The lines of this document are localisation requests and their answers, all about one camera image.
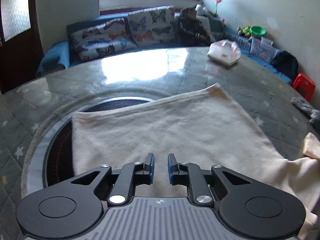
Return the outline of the cream white garment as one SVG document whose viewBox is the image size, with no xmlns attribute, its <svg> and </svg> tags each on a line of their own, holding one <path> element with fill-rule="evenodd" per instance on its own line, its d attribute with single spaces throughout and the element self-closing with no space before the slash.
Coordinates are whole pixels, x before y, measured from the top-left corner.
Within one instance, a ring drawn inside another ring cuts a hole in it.
<svg viewBox="0 0 320 240">
<path fill-rule="evenodd" d="M 299 232 L 307 239 L 316 228 L 319 200 L 319 139 L 308 133 L 298 141 L 299 156 L 280 155 L 250 115 L 219 84 L 140 105 L 72 118 L 75 174 L 102 164 L 124 164 L 155 155 L 153 189 L 148 197 L 180 197 L 168 184 L 167 156 L 210 169 L 218 164 L 297 197 L 306 209 Z"/>
</svg>

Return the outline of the green plastic bowl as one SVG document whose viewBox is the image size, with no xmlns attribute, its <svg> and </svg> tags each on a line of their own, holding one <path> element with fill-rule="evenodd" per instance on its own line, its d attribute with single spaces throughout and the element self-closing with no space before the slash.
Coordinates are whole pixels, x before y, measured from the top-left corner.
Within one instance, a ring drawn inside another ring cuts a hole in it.
<svg viewBox="0 0 320 240">
<path fill-rule="evenodd" d="M 249 31 L 250 31 L 251 35 L 256 38 L 263 37 L 264 35 L 267 34 L 266 29 L 261 26 L 258 26 L 258 25 L 251 26 Z"/>
</svg>

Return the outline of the clear plastic storage box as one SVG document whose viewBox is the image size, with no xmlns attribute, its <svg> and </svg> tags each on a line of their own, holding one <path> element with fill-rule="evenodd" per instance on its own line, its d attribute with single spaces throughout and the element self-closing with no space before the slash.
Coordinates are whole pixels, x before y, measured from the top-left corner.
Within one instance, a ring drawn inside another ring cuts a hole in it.
<svg viewBox="0 0 320 240">
<path fill-rule="evenodd" d="M 271 63 L 279 54 L 279 49 L 272 46 L 273 41 L 262 37 L 261 39 L 252 38 L 250 54 L 257 56 L 261 60 Z"/>
</svg>

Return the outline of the red plastic stool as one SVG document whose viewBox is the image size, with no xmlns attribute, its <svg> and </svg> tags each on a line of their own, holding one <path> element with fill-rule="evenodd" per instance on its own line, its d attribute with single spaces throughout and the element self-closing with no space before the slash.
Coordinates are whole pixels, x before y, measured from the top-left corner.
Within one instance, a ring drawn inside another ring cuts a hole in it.
<svg viewBox="0 0 320 240">
<path fill-rule="evenodd" d="M 311 80 L 308 76 L 306 76 L 303 73 L 298 73 L 297 77 L 295 78 L 292 87 L 300 93 L 303 98 L 310 102 L 315 89 L 316 89 L 316 84 L 314 83 L 313 80 Z"/>
</svg>

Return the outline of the grey knitted gloves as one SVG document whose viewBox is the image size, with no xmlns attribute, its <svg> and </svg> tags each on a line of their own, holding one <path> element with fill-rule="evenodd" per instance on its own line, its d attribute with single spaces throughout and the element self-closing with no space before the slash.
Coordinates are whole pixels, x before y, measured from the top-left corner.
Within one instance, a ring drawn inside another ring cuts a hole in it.
<svg viewBox="0 0 320 240">
<path fill-rule="evenodd" d="M 291 99 L 291 103 L 299 109 L 304 115 L 309 119 L 310 124 L 315 128 L 319 129 L 320 126 L 320 111 L 315 109 L 308 103 L 304 98 L 295 98 Z"/>
</svg>

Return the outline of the blue sofa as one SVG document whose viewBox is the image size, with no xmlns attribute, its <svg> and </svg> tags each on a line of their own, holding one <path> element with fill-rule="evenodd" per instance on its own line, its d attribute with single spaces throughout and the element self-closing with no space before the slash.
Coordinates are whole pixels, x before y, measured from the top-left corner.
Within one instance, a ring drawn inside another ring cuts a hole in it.
<svg viewBox="0 0 320 240">
<path fill-rule="evenodd" d="M 251 42 L 228 31 L 223 20 L 197 16 L 194 7 L 184 8 L 179 14 L 173 6 L 168 6 L 104 15 L 69 24 L 66 30 L 67 39 L 50 47 L 36 76 L 144 49 L 210 47 L 218 43 L 223 47 L 223 58 L 227 58 L 229 49 L 243 53 L 286 83 L 292 83 L 289 75 L 270 64 L 271 59 L 251 54 Z"/>
</svg>

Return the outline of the butterfly cushion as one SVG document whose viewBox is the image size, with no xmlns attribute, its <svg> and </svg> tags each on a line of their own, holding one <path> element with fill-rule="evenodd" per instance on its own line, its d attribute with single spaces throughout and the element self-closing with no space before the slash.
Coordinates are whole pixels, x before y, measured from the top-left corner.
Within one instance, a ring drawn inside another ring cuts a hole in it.
<svg viewBox="0 0 320 240">
<path fill-rule="evenodd" d="M 176 42 L 175 8 L 148 8 L 128 14 L 131 36 L 139 47 Z"/>
<path fill-rule="evenodd" d="M 123 17 L 75 31 L 71 33 L 71 41 L 82 62 L 137 48 L 126 31 L 126 21 Z"/>
</svg>

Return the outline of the grey quilted star tablecloth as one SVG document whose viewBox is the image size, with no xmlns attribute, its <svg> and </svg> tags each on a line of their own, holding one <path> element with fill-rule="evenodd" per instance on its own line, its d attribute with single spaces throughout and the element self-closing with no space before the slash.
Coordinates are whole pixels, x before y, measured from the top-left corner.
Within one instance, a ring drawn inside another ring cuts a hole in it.
<svg viewBox="0 0 320 240">
<path fill-rule="evenodd" d="M 43 138 L 43 124 L 68 120 L 86 96 L 114 109 L 219 83 L 258 123 L 277 151 L 298 157 L 307 117 L 291 105 L 297 92 L 271 71 L 243 56 L 233 68 L 217 66 L 206 48 L 145 50 L 83 63 L 39 77 L 1 96 L 1 239 L 19 239 L 15 207 L 29 149 Z"/>
</svg>

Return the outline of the right butterfly cushion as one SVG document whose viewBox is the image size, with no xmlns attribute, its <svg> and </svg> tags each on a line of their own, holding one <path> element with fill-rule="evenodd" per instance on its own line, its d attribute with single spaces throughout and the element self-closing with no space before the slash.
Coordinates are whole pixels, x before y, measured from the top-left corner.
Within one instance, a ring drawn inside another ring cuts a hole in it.
<svg viewBox="0 0 320 240">
<path fill-rule="evenodd" d="M 176 42 L 175 8 L 148 8 L 128 14 L 131 36 L 139 47 Z"/>
</svg>

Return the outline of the dark wooden glass door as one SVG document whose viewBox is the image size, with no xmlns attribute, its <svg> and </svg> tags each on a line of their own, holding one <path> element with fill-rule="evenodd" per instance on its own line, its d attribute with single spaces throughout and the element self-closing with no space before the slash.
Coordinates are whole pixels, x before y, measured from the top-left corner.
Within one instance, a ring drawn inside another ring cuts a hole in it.
<svg viewBox="0 0 320 240">
<path fill-rule="evenodd" d="M 1 93 L 34 79 L 42 58 L 36 0 L 1 0 Z"/>
</svg>

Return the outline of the round black induction cooktop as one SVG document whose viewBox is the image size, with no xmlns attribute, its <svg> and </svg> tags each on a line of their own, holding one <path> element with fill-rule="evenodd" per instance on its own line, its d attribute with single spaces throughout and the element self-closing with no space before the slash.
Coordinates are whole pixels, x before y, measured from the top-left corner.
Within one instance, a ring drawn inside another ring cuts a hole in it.
<svg viewBox="0 0 320 240">
<path fill-rule="evenodd" d="M 109 111 L 113 109 L 151 102 L 151 99 L 122 96 L 110 98 L 83 109 L 83 112 Z M 74 177 L 72 154 L 72 119 L 67 118 L 55 133 L 47 149 L 44 169 L 44 186 L 48 187 Z"/>
</svg>

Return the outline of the pink white tissue box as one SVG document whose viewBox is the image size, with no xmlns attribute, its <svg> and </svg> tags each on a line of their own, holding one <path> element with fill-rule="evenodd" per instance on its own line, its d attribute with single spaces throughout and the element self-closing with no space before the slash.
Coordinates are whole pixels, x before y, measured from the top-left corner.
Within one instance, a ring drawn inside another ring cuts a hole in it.
<svg viewBox="0 0 320 240">
<path fill-rule="evenodd" d="M 210 45 L 207 56 L 225 67 L 236 64 L 241 57 L 241 49 L 236 42 L 221 40 Z"/>
</svg>

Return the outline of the black bag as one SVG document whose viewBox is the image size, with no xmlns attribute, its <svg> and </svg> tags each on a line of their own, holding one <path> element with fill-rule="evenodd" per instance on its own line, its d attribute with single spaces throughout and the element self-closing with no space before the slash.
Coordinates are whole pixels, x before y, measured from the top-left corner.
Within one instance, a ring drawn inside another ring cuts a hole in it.
<svg viewBox="0 0 320 240">
<path fill-rule="evenodd" d="M 279 52 L 271 61 L 271 65 L 291 80 L 298 75 L 298 61 L 287 51 Z"/>
</svg>

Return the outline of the left butterfly cushion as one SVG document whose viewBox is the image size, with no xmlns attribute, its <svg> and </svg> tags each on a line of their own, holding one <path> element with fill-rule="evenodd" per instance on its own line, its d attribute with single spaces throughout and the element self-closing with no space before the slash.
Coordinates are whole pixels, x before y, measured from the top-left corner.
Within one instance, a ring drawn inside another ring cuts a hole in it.
<svg viewBox="0 0 320 240">
<path fill-rule="evenodd" d="M 71 41 L 82 62 L 137 48 L 126 31 L 126 21 L 123 17 L 75 31 L 71 33 Z"/>
</svg>

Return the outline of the person in dark jacket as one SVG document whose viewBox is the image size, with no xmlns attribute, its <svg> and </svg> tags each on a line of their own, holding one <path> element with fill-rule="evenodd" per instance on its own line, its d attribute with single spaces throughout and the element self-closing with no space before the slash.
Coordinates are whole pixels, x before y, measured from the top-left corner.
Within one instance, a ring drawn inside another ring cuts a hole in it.
<svg viewBox="0 0 320 240">
<path fill-rule="evenodd" d="M 185 46 L 210 46 L 211 39 L 202 23 L 197 19 L 196 7 L 186 7 L 177 18 L 177 33 Z"/>
</svg>

